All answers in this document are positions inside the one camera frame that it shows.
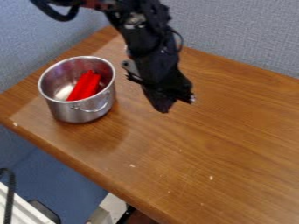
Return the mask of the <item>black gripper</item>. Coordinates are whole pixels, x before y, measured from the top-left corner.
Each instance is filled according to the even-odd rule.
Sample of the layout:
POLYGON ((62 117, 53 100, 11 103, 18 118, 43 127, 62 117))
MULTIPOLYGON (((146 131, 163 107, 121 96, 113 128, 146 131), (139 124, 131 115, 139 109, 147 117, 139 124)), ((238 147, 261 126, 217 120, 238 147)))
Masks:
POLYGON ((162 113, 170 111, 177 101, 196 102, 193 83, 179 70, 181 48, 169 21, 169 17, 129 17, 121 25, 135 66, 129 79, 142 85, 147 100, 162 113))

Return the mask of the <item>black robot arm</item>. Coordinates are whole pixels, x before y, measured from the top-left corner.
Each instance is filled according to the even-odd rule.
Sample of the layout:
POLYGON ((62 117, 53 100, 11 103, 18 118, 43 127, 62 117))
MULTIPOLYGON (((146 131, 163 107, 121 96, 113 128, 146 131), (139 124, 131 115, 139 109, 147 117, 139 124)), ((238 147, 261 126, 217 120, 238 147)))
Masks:
POLYGON ((30 0, 61 22, 82 8, 105 13, 126 41, 127 78, 142 86, 154 108, 166 113, 175 102, 194 103, 193 82, 179 69, 183 35, 170 26, 170 7, 159 0, 30 0))

